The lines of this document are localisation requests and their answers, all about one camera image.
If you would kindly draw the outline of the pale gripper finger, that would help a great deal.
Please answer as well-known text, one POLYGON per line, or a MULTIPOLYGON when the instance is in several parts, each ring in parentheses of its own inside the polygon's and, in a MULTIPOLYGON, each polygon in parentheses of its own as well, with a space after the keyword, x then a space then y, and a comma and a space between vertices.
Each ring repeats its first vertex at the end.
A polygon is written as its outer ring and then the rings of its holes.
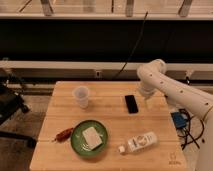
POLYGON ((150 98, 145 98, 144 103, 145 103, 145 106, 146 106, 147 109, 151 108, 150 98))

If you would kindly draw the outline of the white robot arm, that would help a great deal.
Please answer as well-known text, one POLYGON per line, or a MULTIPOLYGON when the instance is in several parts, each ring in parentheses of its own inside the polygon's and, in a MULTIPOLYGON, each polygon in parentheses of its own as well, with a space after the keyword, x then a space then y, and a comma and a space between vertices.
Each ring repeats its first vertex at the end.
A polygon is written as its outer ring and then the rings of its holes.
POLYGON ((155 90, 159 90, 203 120, 204 142, 196 171, 213 171, 213 95, 167 77, 166 70, 166 63, 161 59, 140 65, 137 69, 139 92, 143 97, 150 98, 155 90))

